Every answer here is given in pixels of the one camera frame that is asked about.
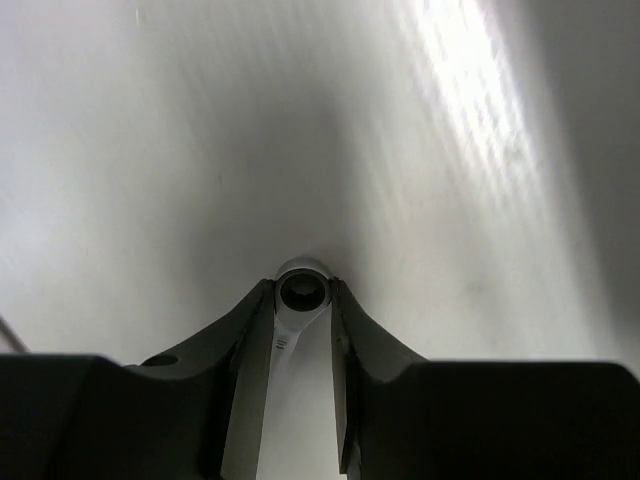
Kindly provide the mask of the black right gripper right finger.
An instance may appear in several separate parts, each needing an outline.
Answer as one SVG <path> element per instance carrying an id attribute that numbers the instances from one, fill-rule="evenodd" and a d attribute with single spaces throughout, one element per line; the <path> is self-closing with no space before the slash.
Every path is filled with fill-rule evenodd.
<path id="1" fill-rule="evenodd" d="M 340 472 L 349 479 L 635 479 L 639 383 L 611 362 L 428 360 L 334 280 Z"/>

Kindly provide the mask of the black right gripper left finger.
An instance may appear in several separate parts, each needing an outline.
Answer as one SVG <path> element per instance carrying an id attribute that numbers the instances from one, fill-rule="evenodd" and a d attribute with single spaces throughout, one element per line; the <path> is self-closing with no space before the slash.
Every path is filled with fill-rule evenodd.
<path id="1" fill-rule="evenodd" d="M 5 479 L 252 479 L 274 284 L 139 365 L 96 355 L 1 359 Z"/>

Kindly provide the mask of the small silver ratchet wrench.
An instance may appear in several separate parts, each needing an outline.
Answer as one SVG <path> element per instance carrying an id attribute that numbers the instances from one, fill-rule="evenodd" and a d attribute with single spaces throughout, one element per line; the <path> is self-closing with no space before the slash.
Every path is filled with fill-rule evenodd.
<path id="1" fill-rule="evenodd" d="M 296 346 L 305 330 L 322 317 L 332 301 L 333 275 L 321 261 L 300 256 L 286 261 L 275 277 L 271 361 L 259 450 L 259 479 L 292 479 L 301 457 L 298 441 L 310 408 L 302 392 Z"/>

